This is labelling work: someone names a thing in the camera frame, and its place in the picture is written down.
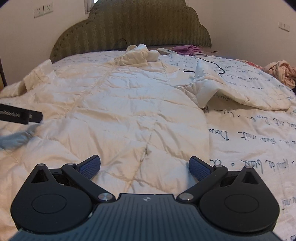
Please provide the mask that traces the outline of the green upholstered headboard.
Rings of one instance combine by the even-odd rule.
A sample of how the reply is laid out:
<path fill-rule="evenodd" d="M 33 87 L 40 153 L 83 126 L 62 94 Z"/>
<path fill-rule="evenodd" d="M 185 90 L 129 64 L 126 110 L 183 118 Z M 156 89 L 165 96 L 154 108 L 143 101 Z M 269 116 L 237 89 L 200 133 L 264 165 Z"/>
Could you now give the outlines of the green upholstered headboard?
<path fill-rule="evenodd" d="M 50 54 L 55 63 L 76 54 L 129 45 L 211 47 L 208 30 L 185 1 L 98 1 L 86 20 L 68 28 Z"/>

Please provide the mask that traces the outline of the window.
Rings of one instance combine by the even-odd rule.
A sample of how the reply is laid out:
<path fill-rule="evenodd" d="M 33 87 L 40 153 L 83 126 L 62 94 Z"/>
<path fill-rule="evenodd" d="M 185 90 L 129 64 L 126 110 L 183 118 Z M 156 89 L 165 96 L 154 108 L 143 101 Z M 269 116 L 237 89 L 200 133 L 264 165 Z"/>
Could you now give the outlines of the window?
<path fill-rule="evenodd" d="M 90 13 L 93 6 L 98 2 L 98 0 L 84 0 L 85 14 Z"/>

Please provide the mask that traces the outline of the white wall switch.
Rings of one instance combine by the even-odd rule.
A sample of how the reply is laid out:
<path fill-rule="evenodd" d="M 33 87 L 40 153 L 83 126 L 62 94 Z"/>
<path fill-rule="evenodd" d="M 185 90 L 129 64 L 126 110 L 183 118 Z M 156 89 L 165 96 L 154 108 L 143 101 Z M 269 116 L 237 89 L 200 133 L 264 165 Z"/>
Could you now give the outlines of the white wall switch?
<path fill-rule="evenodd" d="M 278 27 L 286 32 L 290 32 L 290 26 L 282 22 L 278 22 Z"/>

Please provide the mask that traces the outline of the white remote control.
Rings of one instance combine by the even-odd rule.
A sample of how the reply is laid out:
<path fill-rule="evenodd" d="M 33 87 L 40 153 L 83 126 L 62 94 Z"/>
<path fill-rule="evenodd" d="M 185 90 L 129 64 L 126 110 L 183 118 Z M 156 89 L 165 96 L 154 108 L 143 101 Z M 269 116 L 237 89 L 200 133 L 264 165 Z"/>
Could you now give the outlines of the white remote control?
<path fill-rule="evenodd" d="M 177 55 L 176 51 L 170 50 L 170 49 L 166 49 L 166 48 L 158 48 L 157 51 L 161 54 L 161 55 Z"/>

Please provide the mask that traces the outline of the purple garment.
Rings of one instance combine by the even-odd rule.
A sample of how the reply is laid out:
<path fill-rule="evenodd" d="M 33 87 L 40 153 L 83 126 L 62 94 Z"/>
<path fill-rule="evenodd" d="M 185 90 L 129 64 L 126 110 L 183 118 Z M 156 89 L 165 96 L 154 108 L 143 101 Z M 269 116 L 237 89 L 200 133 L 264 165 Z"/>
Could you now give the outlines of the purple garment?
<path fill-rule="evenodd" d="M 180 55 L 188 55 L 188 56 L 203 55 L 202 50 L 199 47 L 194 45 L 175 46 L 171 50 L 177 52 Z"/>

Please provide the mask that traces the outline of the white double wall socket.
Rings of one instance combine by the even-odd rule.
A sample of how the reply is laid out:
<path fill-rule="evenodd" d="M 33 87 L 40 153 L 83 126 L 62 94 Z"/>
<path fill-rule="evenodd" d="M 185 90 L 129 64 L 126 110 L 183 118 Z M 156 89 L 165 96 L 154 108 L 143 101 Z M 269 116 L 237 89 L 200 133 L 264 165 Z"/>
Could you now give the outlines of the white double wall socket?
<path fill-rule="evenodd" d="M 54 11 L 53 3 L 45 4 L 43 6 L 34 8 L 34 18 L 52 13 Z"/>

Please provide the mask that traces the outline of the pink crumpled garment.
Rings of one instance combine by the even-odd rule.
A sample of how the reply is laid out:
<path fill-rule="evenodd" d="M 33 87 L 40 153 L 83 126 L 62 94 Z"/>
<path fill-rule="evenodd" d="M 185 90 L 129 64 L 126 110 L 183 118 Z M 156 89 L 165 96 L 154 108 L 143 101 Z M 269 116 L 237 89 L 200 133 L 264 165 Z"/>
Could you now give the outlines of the pink crumpled garment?
<path fill-rule="evenodd" d="M 290 89 L 295 88 L 296 70 L 295 67 L 290 66 L 287 61 L 281 60 L 270 63 L 266 65 L 263 70 Z"/>

